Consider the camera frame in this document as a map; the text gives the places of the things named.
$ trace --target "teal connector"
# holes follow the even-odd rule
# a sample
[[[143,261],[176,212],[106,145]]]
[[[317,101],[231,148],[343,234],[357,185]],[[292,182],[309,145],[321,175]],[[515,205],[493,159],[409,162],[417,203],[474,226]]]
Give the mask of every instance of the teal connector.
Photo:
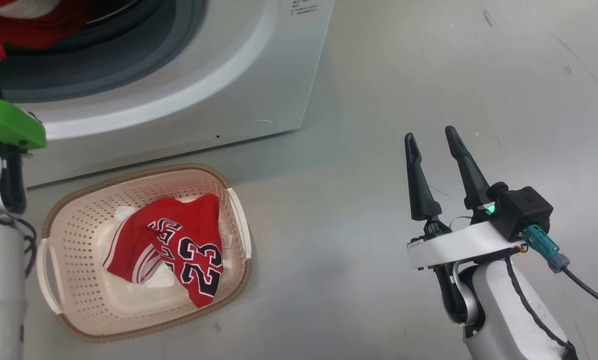
[[[523,233],[523,241],[541,254],[544,259],[550,260],[559,253],[559,246],[550,239],[537,225],[530,225]]]
[[[530,225],[526,228],[523,233],[523,241],[548,261],[548,266],[555,274],[570,264],[570,260],[559,253],[561,248],[537,225]]]

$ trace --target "washing machine drum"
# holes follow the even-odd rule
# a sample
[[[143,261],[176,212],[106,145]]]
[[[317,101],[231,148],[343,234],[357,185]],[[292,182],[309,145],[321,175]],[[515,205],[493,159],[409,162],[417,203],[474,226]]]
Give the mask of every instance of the washing machine drum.
[[[170,62],[191,42],[206,7],[205,0],[100,3],[108,7],[98,9],[82,32],[53,48],[8,48],[8,58],[0,62],[4,98],[44,103],[135,82]]]

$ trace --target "laundry basket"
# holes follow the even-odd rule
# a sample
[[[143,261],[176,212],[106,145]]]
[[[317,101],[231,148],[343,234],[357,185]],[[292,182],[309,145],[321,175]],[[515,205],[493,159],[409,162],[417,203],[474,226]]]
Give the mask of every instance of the laundry basket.
[[[113,219],[116,208],[141,208],[164,197],[185,202],[205,194],[219,198],[224,259],[219,289],[210,305],[197,308],[176,280],[157,287],[150,281],[133,284],[104,269],[105,253],[118,226]],[[50,212],[43,237],[37,262],[43,296],[59,322],[87,342],[147,335],[214,312],[241,294],[252,269],[248,223],[239,198],[220,173],[200,164],[122,176],[70,194]],[[171,273],[166,276],[174,279]]]

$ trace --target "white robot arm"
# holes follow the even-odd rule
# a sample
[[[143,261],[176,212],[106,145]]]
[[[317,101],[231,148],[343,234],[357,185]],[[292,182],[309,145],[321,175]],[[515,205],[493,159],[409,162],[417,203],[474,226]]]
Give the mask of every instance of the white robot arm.
[[[36,233],[20,219],[25,211],[21,156],[45,146],[43,126],[29,114],[1,100],[0,88],[0,360],[22,357],[25,278],[36,257]],[[22,227],[33,235],[26,235]],[[29,246],[24,250],[25,240]],[[24,267],[24,255],[31,262]]]
[[[552,206],[529,186],[516,191],[502,182],[489,186],[457,131],[448,126],[445,134],[472,219],[456,232],[439,220],[441,206],[425,180],[414,136],[407,134],[411,216],[425,221],[424,235],[408,244],[411,267],[434,271],[446,313],[462,327],[473,360],[577,359],[573,344],[510,260],[532,248],[553,272],[564,272],[598,300],[567,269],[568,258],[546,234]],[[486,209],[488,203],[494,205]]]

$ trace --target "grey floor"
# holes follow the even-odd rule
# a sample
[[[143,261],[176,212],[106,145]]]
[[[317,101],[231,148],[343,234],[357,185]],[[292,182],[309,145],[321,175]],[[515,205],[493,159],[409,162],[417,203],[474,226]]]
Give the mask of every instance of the grey floor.
[[[198,162],[233,184],[254,271],[226,308],[111,344],[68,335],[27,285],[27,360],[467,360],[431,271],[409,268],[402,139],[415,133],[449,223],[463,189],[443,128],[455,125],[489,182],[531,185],[550,234],[598,290],[598,0],[339,0],[301,130],[37,187],[38,228],[72,191]],[[598,360],[598,303],[530,253],[516,259],[577,346]]]

